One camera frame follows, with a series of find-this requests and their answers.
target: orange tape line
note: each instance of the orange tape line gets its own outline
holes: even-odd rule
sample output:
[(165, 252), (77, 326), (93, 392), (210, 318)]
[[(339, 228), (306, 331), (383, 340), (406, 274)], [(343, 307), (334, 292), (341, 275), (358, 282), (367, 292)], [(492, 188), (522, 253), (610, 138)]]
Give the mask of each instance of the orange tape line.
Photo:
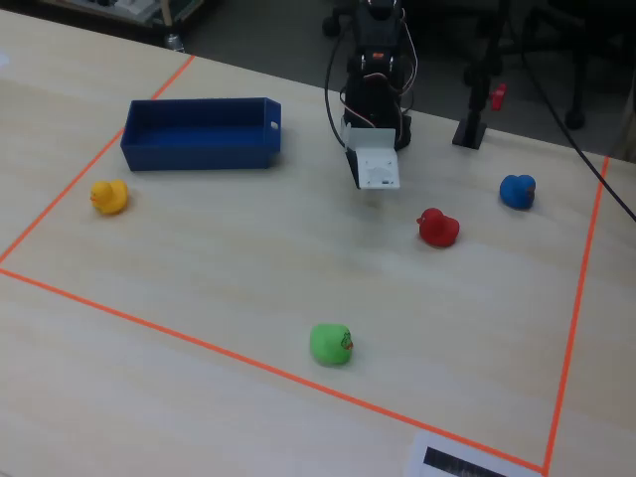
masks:
[[(609, 167), (609, 157), (605, 157), (603, 161), (603, 169), (601, 176), (603, 179), (607, 174)], [(587, 229), (587, 241), (585, 242), (585, 250), (580, 265), (580, 273), (578, 275), (578, 285), (576, 286), (576, 297), (574, 298), (574, 307), (572, 310), (572, 320), (569, 323), (569, 334), (567, 336), (567, 346), (565, 347), (565, 358), (563, 359), (563, 368), (560, 372), (560, 382), (558, 383), (558, 393), (556, 394), (555, 412), (553, 413), (553, 422), (550, 428), (550, 437), (548, 438), (548, 447), (546, 448), (546, 458), (544, 459), (544, 467), (542, 474), (548, 477), (550, 466), (553, 461), (555, 452), (555, 444), (557, 441), (558, 424), (563, 408), (563, 400), (565, 399), (565, 388), (567, 387), (567, 376), (569, 374), (569, 365), (572, 361), (572, 352), (574, 350), (574, 340), (576, 338), (576, 328), (578, 327), (578, 316), (580, 314), (580, 305), (583, 300), (583, 291), (585, 289), (585, 278), (587, 277), (587, 266), (589, 265), (589, 256), (592, 252), (592, 243), (594, 241), (594, 231), (596, 230), (596, 221), (598, 219), (598, 210), (600, 208), (600, 200), (603, 197), (603, 185), (599, 182), (596, 187), (596, 198), (594, 199), (594, 208), (589, 219), (589, 228)]]
[[(168, 86), (170, 86), (170, 84), (172, 84), (179, 77), (179, 75), (190, 65), (190, 63), (193, 61), (194, 58), (195, 58), (194, 56), (191, 56), (186, 61), (186, 63), (184, 63), (181, 67), (179, 67), (179, 69), (157, 90), (157, 92), (155, 92), (152, 95), (152, 99), (158, 98), (168, 88)], [(81, 169), (81, 171), (79, 171), (79, 174), (76, 175), (76, 177), (71, 181), (71, 183), (68, 184), (66, 187), (64, 187), (64, 189), (58, 194), (58, 196), (55, 197), (54, 200), (36, 217), (36, 219), (32, 221), (31, 224), (18, 236), (18, 238), (16, 238), (14, 242), (11, 243), (11, 245), (9, 245), (9, 248), (7, 248), (5, 252), (2, 253), (2, 255), (0, 255), (0, 263), (2, 263), (7, 258), (7, 256), (9, 256), (13, 252), (13, 250), (15, 250), (18, 247), (20, 243), (22, 243), (22, 241), (27, 237), (27, 235), (30, 234), (33, 231), (33, 229), (38, 226), (38, 224), (44, 219), (44, 217), (46, 217), (49, 214), (49, 212), (53, 209), (53, 207), (55, 207), (60, 202), (60, 200), (63, 199), (66, 194), (69, 193), (69, 191), (75, 186), (75, 184), (77, 184), (80, 181), (83, 175), (86, 172), (88, 172), (88, 170), (92, 166), (95, 165), (95, 163), (101, 158), (101, 156), (103, 156), (108, 151), (108, 149), (112, 147), (112, 145), (115, 142), (117, 142), (117, 139), (119, 139), (122, 134), (123, 134), (123, 128), (117, 131), (117, 133), (97, 153), (97, 155), (93, 157), (92, 160), (88, 164), (86, 164), (83, 169)]]
[(190, 65), (190, 63), (194, 60), (194, 58), (195, 58), (194, 55), (190, 55), (190, 58), (186, 60), (186, 63), (184, 63), (181, 67), (179, 67), (179, 69), (175, 71), (175, 73), (170, 77), (170, 79), (164, 82), (163, 86), (157, 89), (157, 92), (155, 92), (152, 95), (151, 99), (157, 99), (161, 94), (163, 94), (164, 91), (168, 89), (168, 87), (170, 87), (170, 84), (175, 82), (175, 80), (181, 75), (181, 73), (186, 70), (186, 68)]
[(479, 442), (475, 442), (474, 440), (470, 440), (467, 439), (465, 437), (462, 437), (460, 435), (454, 434), (452, 432), (449, 432), (447, 430), (443, 430), (440, 429), (439, 427), (434, 427), (432, 425), (426, 424), (424, 422), (421, 422), (419, 420), (415, 420), (412, 419), (410, 417), (407, 417), (405, 415), (399, 414), (397, 412), (393, 412), (392, 410), (388, 410), (385, 409), (383, 407), (380, 407), (378, 405), (375, 404), (371, 404), (370, 402), (366, 402), (365, 400), (361, 400), (358, 399), (357, 397), (351, 397), (349, 395), (345, 395), (344, 393), (341, 393), (339, 391), (336, 390), (332, 390), (331, 388), (327, 388), (325, 386), (319, 385), (317, 383), (313, 383), (309, 380), (305, 380), (304, 378), (300, 378), (296, 375), (292, 375), (291, 373), (287, 373), (286, 371), (283, 370), (279, 370), (278, 368), (275, 368), (274, 366), (265, 364), (265, 363), (261, 363), (260, 361), (254, 360), (252, 358), (248, 358), (247, 356), (244, 355), (240, 355), (239, 353), (235, 353), (234, 351), (230, 351), (227, 350), (225, 348), (221, 348), (220, 346), (217, 345), (213, 345), (212, 343), (208, 343), (206, 341), (200, 340), (199, 338), (195, 338), (193, 336), (189, 336), (186, 335), (184, 333), (181, 333), (179, 331), (176, 330), (172, 330), (170, 328), (167, 328), (165, 326), (161, 326), (158, 325), (156, 323), (152, 323), (150, 321), (147, 320), (143, 320), (141, 318), (138, 318), (136, 316), (130, 315), (128, 313), (124, 313), (122, 311), (118, 311), (115, 310), (114, 308), (110, 308), (108, 306), (105, 305), (101, 305), (99, 303), (95, 303), (94, 301), (90, 301), (86, 298), (82, 298), (80, 296), (74, 295), (72, 293), (69, 293), (67, 291), (64, 291), (60, 288), (56, 288), (55, 286), (52, 285), (48, 285), (46, 283), (43, 283), (41, 281), (37, 281), (34, 280), (33, 278), (29, 278), (26, 277), (24, 275), (21, 275), (19, 273), (15, 273), (13, 271), (9, 271), (3, 268), (0, 268), (0, 274), (9, 276), (11, 278), (15, 278), (17, 280), (23, 281), (25, 283), (28, 283), (30, 285), (34, 285), (37, 286), (39, 288), (42, 288), (44, 290), (50, 291), (52, 293), (56, 293), (58, 295), (64, 296), (70, 300), (76, 301), (77, 303), (81, 303), (83, 305), (89, 306), (91, 308), (94, 308), (96, 310), (99, 311), (103, 311), (104, 313), (108, 313), (110, 315), (113, 316), (117, 316), (119, 318), (122, 318), (124, 320), (130, 321), (132, 323), (135, 323), (137, 325), (141, 325), (143, 327), (149, 328), (151, 330), (157, 331), (159, 333), (163, 333), (165, 335), (169, 335), (172, 336), (173, 338), (177, 338), (179, 340), (191, 343), (193, 345), (197, 345), (200, 346), (202, 348), (206, 348), (207, 350), (213, 351), (215, 353), (219, 353), (220, 355), (224, 355), (227, 356), (228, 358), (232, 358), (233, 360), (237, 360), (240, 361), (242, 363), (245, 363), (247, 365), (253, 366), (255, 368), (259, 368), (263, 371), (267, 371), (268, 373), (272, 373), (273, 375), (277, 375), (280, 376), (281, 378), (285, 378), (287, 380), (293, 381), (294, 383), (297, 383), (299, 385), (305, 386), (307, 388), (311, 388), (313, 390), (319, 391), (321, 393), (324, 393), (326, 395), (332, 396), (334, 398), (339, 398), (342, 400), (345, 400), (346, 402), (349, 402), (351, 404), (354, 405), (358, 405), (359, 407), (363, 407), (367, 410), (376, 412), (378, 414), (382, 414), (385, 415), (387, 417), (390, 417), (392, 419), (395, 420), (399, 420), (401, 422), (404, 422), (406, 424), (410, 424), (414, 427), (419, 427), (421, 429), (424, 430), (428, 430), (430, 432), (434, 432), (435, 434), (439, 434), (442, 435), (444, 437), (447, 437), (449, 439), (455, 440), (457, 442), (460, 442), (462, 444), (468, 445), (470, 447), (473, 447), (475, 449), (481, 450), (483, 452), (487, 452), (489, 454), (495, 455), (497, 457), (500, 457), (504, 460), (508, 460), (514, 464), (520, 465), (522, 467), (525, 467), (527, 469), (533, 470), (535, 472), (541, 472), (542, 468), (541, 466), (537, 465), (537, 464), (533, 464), (531, 462), (527, 462), (523, 459), (520, 459), (519, 457), (515, 457), (514, 455), (510, 455), (507, 454), (506, 452), (502, 452), (501, 450), (497, 450), (493, 447), (489, 447), (487, 445), (484, 444), (480, 444)]

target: cable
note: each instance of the cable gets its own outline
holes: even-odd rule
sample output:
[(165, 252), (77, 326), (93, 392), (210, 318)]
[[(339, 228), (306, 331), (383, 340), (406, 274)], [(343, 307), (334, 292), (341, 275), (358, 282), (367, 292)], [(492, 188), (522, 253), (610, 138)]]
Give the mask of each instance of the cable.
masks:
[(581, 151), (580, 147), (578, 147), (578, 144), (576, 144), (576, 141), (574, 141), (574, 138), (571, 136), (571, 134), (567, 130), (567, 127), (565, 126), (565, 124), (563, 124), (563, 121), (560, 120), (560, 117), (558, 116), (558, 113), (555, 110), (555, 107), (553, 106), (552, 102), (548, 98), (548, 95), (546, 94), (543, 87), (537, 80), (537, 77), (535, 76), (535, 72), (530, 67), (528, 60), (526, 59), (526, 52), (524, 50), (524, 37), (522, 36), (521, 41), (519, 41), (519, 37), (517, 37), (517, 33), (515, 32), (515, 28), (513, 27), (513, 22), (512, 22), (510, 13), (508, 13), (508, 26), (510, 28), (510, 34), (512, 36), (513, 42), (515, 43), (515, 45), (519, 47), (519, 50), (521, 52), (521, 61), (524, 64), (524, 68), (526, 69), (526, 72), (528, 73), (528, 77), (530, 77), (530, 80), (535, 86), (535, 89), (537, 90), (537, 92), (539, 93), (539, 96), (542, 98), (542, 100), (544, 101), (548, 109), (550, 110), (550, 113), (552, 114), (553, 118), (556, 121), (556, 125), (562, 131), (563, 135), (565, 136), (569, 144), (572, 146), (572, 148), (578, 153), (578, 155), (585, 162), (587, 167), (589, 167), (592, 173), (596, 176), (598, 181), (605, 187), (605, 189), (607, 189), (607, 192), (609, 192), (609, 194), (614, 198), (614, 200), (618, 203), (618, 205), (623, 208), (623, 210), (627, 213), (627, 215), (634, 222), (636, 222), (636, 215), (632, 212), (632, 210), (629, 207), (627, 207), (627, 205), (623, 202), (623, 200), (620, 197), (618, 197), (618, 194), (614, 192), (614, 190), (610, 187), (610, 185), (607, 184), (607, 181), (605, 181), (603, 176), (601, 176), (601, 174), (598, 172), (598, 170), (596, 170), (596, 168), (590, 162), (590, 160), (587, 159), (587, 156), (585, 156), (583, 151)]
[(415, 105), (415, 90), (412, 89), (410, 91), (410, 104), (408, 105), (408, 108), (405, 109), (404, 111), (402, 111), (402, 114), (407, 114), (409, 111), (411, 111), (413, 109), (413, 106)]
[(352, 114), (358, 116), (360, 119), (362, 119), (363, 121), (365, 121), (367, 124), (369, 124), (371, 127), (377, 127), (372, 121), (371, 119), (366, 118), (365, 116), (363, 116), (362, 114), (360, 114), (359, 112), (354, 111), (351, 107), (349, 107), (347, 105), (347, 103), (345, 102), (345, 100), (342, 98), (342, 93), (345, 92), (345, 89), (347, 87), (344, 86), (341, 90), (340, 90), (340, 102), (342, 102), (342, 105), (345, 106), (345, 109), (347, 109), (349, 112), (351, 112)]
[(342, 43), (342, 39), (345, 38), (345, 34), (351, 28), (352, 23), (353, 21), (349, 22), (347, 26), (342, 29), (340, 35), (338, 35), (338, 40), (336, 40), (334, 49), (331, 51), (331, 58), (329, 59), (329, 66), (327, 67), (327, 76), (325, 77), (325, 106), (327, 107), (327, 117), (329, 118), (329, 125), (331, 125), (331, 130), (334, 132), (334, 136), (336, 136), (336, 139), (344, 148), (346, 148), (347, 146), (345, 145), (345, 141), (342, 140), (342, 137), (340, 137), (340, 134), (338, 134), (338, 131), (336, 130), (336, 126), (334, 125), (334, 118), (331, 115), (331, 107), (329, 106), (329, 77), (331, 76), (331, 67), (333, 67), (334, 65), (338, 47)]
[(406, 30), (406, 35), (408, 36), (408, 41), (410, 42), (410, 49), (413, 52), (413, 59), (415, 60), (415, 67), (411, 70), (410, 77), (404, 84), (404, 89), (402, 91), (402, 95), (404, 95), (415, 84), (415, 78), (417, 77), (417, 51), (415, 50), (415, 45), (413, 44), (413, 38), (410, 37), (410, 31), (408, 30), (408, 25), (406, 24), (406, 12), (403, 8), (401, 9), (401, 22), (404, 24), (404, 29)]

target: red rubber duck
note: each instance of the red rubber duck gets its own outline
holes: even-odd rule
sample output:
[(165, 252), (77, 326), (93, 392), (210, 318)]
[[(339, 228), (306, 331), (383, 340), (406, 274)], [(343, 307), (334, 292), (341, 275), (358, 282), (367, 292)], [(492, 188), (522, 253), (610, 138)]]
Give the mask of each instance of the red rubber duck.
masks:
[(459, 235), (459, 223), (439, 209), (426, 209), (417, 223), (419, 236), (429, 245), (451, 246)]

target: blue tray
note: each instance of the blue tray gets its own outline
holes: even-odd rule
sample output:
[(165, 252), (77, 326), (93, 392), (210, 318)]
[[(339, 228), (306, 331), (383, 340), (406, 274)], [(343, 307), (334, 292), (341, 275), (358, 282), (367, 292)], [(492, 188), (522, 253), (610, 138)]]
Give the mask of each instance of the blue tray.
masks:
[(280, 151), (266, 97), (132, 101), (121, 150), (131, 171), (263, 169)]

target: black stand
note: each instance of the black stand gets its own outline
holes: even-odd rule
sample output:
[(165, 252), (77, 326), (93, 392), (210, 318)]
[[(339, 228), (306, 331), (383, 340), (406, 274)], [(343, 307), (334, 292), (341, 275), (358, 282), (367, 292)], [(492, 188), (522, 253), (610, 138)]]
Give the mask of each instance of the black stand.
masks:
[(490, 74), (495, 68), (499, 57), (499, 42), (504, 33), (504, 27), (510, 12), (511, 0), (499, 0), (496, 24), (488, 40), (488, 48), (483, 60), (471, 70), (470, 99), (468, 101), (468, 116), (459, 122), (453, 144), (456, 146), (479, 149), (486, 131), (486, 123), (481, 122), (481, 111), (484, 110), (490, 98)]

